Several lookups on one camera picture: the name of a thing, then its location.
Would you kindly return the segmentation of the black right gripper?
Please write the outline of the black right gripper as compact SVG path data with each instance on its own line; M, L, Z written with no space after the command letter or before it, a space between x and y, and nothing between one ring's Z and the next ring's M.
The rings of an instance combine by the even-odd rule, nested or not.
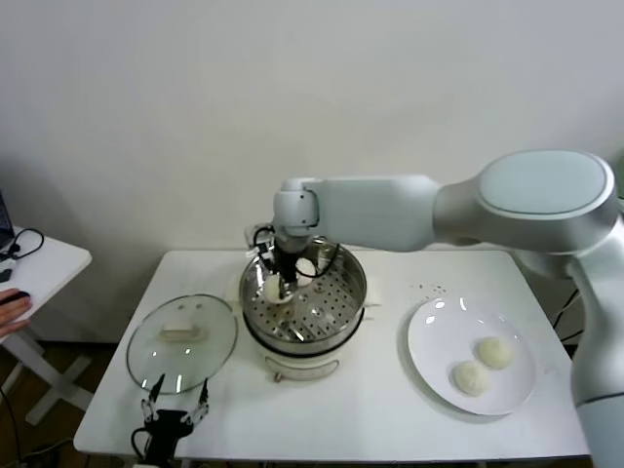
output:
M298 289L296 263L299 259L298 253L288 253L275 246L273 259L271 257L260 257L260 263L266 270L268 276L279 273L280 278L280 298L291 300Z

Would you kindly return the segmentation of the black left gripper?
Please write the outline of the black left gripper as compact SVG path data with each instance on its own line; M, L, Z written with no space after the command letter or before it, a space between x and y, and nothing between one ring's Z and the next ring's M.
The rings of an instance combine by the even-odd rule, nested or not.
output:
M156 401L164 382L161 374L146 399L141 400L144 427L149 434L145 458L173 458L177 443L191 434L210 409L208 380L205 379L196 408L187 415L183 410L156 410Z

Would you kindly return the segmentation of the bare human hand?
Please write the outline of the bare human hand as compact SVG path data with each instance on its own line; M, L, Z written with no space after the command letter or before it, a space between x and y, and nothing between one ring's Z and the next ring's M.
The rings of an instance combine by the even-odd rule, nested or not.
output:
M32 308L28 292L19 289L1 291L0 336L2 338L21 330L29 324L25 315Z

